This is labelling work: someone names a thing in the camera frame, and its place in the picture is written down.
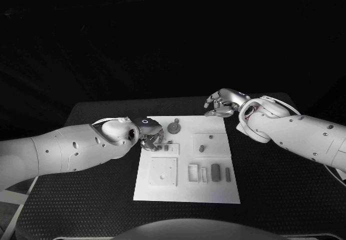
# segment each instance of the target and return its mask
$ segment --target textured black mat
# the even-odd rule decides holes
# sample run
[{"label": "textured black mat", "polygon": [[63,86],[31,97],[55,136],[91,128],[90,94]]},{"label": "textured black mat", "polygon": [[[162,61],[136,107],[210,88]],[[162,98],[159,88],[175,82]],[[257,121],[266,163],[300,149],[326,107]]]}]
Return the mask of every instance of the textured black mat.
[{"label": "textured black mat", "polygon": [[[269,96],[293,104],[285,93]],[[207,97],[80,103],[67,126],[103,118],[202,115]],[[280,235],[331,233],[346,239],[346,187],[325,166],[237,130],[226,118],[241,204],[133,201],[142,148],[84,171],[41,176],[18,220],[32,239],[115,237],[155,221],[230,221]]]}]

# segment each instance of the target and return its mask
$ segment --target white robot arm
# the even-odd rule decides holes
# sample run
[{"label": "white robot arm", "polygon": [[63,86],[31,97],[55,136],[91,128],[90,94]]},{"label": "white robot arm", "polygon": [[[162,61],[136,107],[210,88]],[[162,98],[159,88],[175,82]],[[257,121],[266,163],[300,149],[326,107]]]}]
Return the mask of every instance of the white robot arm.
[{"label": "white robot arm", "polygon": [[[256,141],[267,143],[273,140],[290,152],[346,171],[346,126],[302,115],[290,105],[269,96],[251,99],[228,88],[211,95],[205,108],[213,102],[215,109],[205,113],[207,117],[227,118],[239,111],[237,129]],[[298,115],[292,115],[277,102]]]},{"label": "white robot arm", "polygon": [[148,151],[158,151],[158,137],[162,141],[164,126],[158,121],[125,117],[0,141],[0,191],[37,176],[81,171],[122,158],[139,140]]}]

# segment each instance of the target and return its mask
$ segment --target robotic hand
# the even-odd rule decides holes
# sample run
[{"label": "robotic hand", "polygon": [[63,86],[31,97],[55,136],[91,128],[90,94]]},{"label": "robotic hand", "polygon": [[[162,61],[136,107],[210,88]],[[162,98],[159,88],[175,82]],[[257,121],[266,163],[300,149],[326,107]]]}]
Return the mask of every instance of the robotic hand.
[{"label": "robotic hand", "polygon": [[205,116],[228,118],[240,112],[237,129],[256,141],[276,144],[305,158],[346,172],[346,127],[299,111],[279,99],[263,96],[251,99],[244,93],[223,88],[205,101],[214,110]]},{"label": "robotic hand", "polygon": [[37,176],[81,171],[122,158],[139,140],[148,151],[158,151],[155,141],[164,137],[164,126],[152,118],[122,117],[0,141],[0,191]]}]

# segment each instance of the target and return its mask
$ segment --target black table surface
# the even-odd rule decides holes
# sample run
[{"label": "black table surface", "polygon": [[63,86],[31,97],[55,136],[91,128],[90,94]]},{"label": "black table surface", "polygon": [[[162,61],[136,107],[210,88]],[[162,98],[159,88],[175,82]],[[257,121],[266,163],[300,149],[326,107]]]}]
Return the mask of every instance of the black table surface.
[{"label": "black table surface", "polygon": [[[295,104],[286,93],[269,95]],[[66,126],[103,118],[201,116],[207,96],[78,103]],[[224,119],[241,204],[133,201],[142,147],[84,171],[44,175],[16,225],[24,239],[115,237],[148,223],[182,218],[230,221],[283,236],[346,239],[346,187],[326,167],[237,130]]]}]

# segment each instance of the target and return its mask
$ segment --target black background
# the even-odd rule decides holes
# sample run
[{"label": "black background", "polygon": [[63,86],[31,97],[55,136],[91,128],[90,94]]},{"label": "black background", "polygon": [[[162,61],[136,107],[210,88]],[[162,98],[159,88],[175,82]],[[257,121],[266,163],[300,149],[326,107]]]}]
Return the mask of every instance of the black background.
[{"label": "black background", "polygon": [[286,92],[346,124],[345,12],[342,1],[4,4],[0,140],[61,128],[78,102],[221,88]]}]

